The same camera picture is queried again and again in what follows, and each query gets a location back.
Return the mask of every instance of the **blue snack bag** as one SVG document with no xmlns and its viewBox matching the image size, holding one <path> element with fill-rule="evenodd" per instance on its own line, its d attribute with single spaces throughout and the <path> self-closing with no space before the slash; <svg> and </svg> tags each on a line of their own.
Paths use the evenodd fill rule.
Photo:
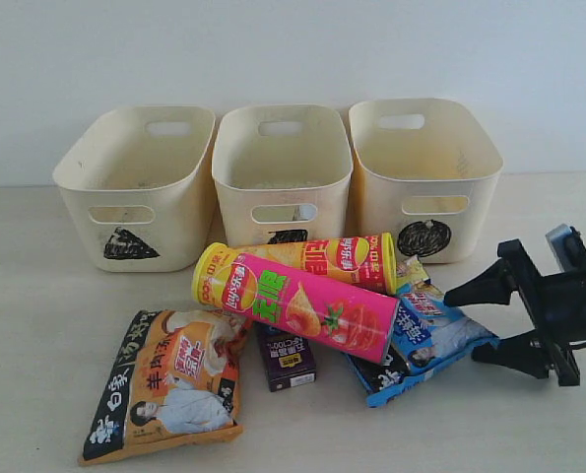
<svg viewBox="0 0 586 473">
<path fill-rule="evenodd" d="M 398 315 L 384 363 L 376 365 L 347 355 L 368 393 L 369 407 L 386 404 L 470 354 L 475 347 L 485 343 L 495 346 L 498 342 L 498 337 L 460 308 L 443 303 L 443 293 L 422 277 L 418 260 L 410 260 L 410 264 L 418 277 L 398 289 Z"/>
</svg>

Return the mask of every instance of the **cream plastic basket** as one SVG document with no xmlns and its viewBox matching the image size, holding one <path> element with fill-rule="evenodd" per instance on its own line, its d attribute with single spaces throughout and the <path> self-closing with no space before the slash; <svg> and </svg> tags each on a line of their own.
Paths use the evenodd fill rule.
<svg viewBox="0 0 586 473">
<path fill-rule="evenodd" d="M 272 105 L 228 113 L 212 162 L 228 244 L 340 237 L 352 170 L 336 110 Z"/>
<path fill-rule="evenodd" d="M 426 263 L 470 255 L 502 169 L 472 114 L 438 99 L 365 101 L 350 126 L 361 234 L 391 232 Z"/>
<path fill-rule="evenodd" d="M 197 106 L 135 106 L 101 116 L 53 178 L 93 263 L 174 271 L 200 256 L 216 206 L 216 117 Z"/>
</svg>

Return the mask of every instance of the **white wall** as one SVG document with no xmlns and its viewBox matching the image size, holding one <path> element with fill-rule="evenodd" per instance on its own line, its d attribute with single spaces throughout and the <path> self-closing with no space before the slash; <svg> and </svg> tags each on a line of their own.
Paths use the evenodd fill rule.
<svg viewBox="0 0 586 473">
<path fill-rule="evenodd" d="M 586 1 L 0 0 L 0 185 L 122 104 L 441 97 L 507 171 L 586 169 Z"/>
</svg>

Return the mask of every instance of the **pink chip can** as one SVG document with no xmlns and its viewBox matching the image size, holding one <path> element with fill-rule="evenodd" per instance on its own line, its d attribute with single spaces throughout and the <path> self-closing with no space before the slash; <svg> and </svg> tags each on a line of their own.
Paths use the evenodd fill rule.
<svg viewBox="0 0 586 473">
<path fill-rule="evenodd" d="M 192 295 L 281 330 L 381 364 L 398 300 L 213 243 L 194 270 Z"/>
</svg>

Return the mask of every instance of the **snack bag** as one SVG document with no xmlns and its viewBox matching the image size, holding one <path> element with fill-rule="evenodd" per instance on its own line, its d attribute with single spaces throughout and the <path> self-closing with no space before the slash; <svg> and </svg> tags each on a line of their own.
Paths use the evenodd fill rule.
<svg viewBox="0 0 586 473">
<path fill-rule="evenodd" d="M 79 463 L 240 435 L 238 357 L 250 324 L 219 310 L 141 310 L 117 352 Z"/>
<path fill-rule="evenodd" d="M 460 308 L 443 303 L 443 293 L 423 277 L 422 264 L 417 259 L 412 258 L 410 268 L 409 274 L 416 282 L 407 282 L 398 289 L 398 315 L 382 365 L 347 355 L 368 393 L 369 407 L 386 404 L 480 345 L 498 343 L 493 333 Z"/>
</svg>

